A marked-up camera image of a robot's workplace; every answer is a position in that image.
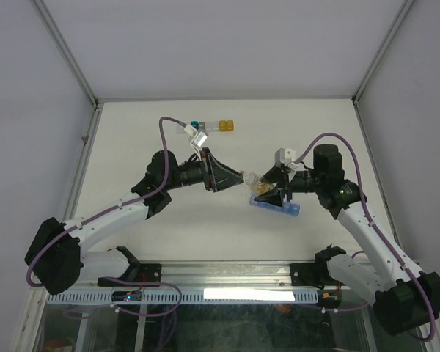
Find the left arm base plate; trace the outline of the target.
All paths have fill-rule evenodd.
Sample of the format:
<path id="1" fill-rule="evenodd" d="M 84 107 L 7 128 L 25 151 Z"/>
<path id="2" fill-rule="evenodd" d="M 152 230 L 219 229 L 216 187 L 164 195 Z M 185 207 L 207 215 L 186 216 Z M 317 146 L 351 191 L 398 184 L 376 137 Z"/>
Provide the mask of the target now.
<path id="1" fill-rule="evenodd" d="M 140 287 L 144 283 L 161 281 L 162 264 L 160 263 L 131 263 L 120 276 L 105 276 L 97 280 L 99 287 Z"/>

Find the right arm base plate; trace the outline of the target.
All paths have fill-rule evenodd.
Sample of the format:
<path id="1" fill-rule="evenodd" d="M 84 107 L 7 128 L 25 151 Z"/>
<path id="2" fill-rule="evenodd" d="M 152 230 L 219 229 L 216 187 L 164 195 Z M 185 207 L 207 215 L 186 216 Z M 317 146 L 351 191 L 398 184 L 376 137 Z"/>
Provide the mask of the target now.
<path id="1" fill-rule="evenodd" d="M 345 287 L 344 282 L 331 276 L 328 262 L 291 263 L 289 268 L 291 285 L 294 287 L 311 286 L 323 290 L 327 286 L 338 286 L 339 283 Z"/>

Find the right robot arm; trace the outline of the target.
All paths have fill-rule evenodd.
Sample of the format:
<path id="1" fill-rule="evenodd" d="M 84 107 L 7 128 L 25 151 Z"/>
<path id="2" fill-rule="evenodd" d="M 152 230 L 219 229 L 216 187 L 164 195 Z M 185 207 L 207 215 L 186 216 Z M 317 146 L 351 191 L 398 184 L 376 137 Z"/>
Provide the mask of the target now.
<path id="1" fill-rule="evenodd" d="M 440 276 L 425 273 L 379 227 L 359 184 L 345 178 L 337 145 L 319 144 L 312 154 L 312 167 L 300 170 L 293 150 L 277 150 L 274 165 L 263 175 L 273 188 L 256 196 L 256 202 L 282 207 L 294 194 L 315 194 L 352 235 L 373 269 L 330 245 L 315 254 L 301 280 L 319 289 L 337 282 L 347 285 L 373 308 L 381 327 L 392 336 L 425 324 L 434 327 L 440 313 Z"/>

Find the blue weekly pill organizer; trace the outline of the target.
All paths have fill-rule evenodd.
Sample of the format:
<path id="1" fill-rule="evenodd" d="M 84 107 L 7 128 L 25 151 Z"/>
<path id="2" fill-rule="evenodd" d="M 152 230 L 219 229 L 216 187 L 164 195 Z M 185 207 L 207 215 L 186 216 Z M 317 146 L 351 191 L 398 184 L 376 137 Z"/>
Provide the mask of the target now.
<path id="1" fill-rule="evenodd" d="M 291 202 L 285 202 L 283 206 L 278 205 L 271 205 L 266 202 L 257 202 L 255 200 L 256 195 L 252 194 L 249 199 L 249 204 L 256 208 L 261 208 L 264 210 L 269 210 L 275 213 L 283 213 L 288 216 L 298 216 L 300 213 L 300 205 L 291 203 Z"/>

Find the amber pill bottle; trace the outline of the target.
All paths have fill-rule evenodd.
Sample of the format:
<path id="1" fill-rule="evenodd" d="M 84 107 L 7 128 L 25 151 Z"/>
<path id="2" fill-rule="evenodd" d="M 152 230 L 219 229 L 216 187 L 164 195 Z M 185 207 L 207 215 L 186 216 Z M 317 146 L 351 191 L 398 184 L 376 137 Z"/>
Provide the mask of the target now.
<path id="1" fill-rule="evenodd" d="M 256 195 L 265 194 L 274 188 L 273 184 L 268 183 L 263 177 L 253 172 L 245 176 L 245 183 Z"/>

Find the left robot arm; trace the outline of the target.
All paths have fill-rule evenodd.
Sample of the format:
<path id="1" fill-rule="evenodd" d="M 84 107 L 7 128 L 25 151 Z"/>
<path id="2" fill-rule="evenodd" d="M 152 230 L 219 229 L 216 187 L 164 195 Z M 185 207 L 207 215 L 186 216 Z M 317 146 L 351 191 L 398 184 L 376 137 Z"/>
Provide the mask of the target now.
<path id="1" fill-rule="evenodd" d="M 219 192 L 242 183 L 242 173 L 218 161 L 206 147 L 182 164 L 172 152 L 161 150 L 131 191 L 107 208 L 63 222 L 45 220 L 24 257 L 26 280 L 52 295 L 82 282 L 112 285 L 117 279 L 133 284 L 142 270 L 136 257 L 124 246 L 95 251 L 96 244 L 160 213 L 171 202 L 172 189 L 202 184 L 206 191 Z"/>

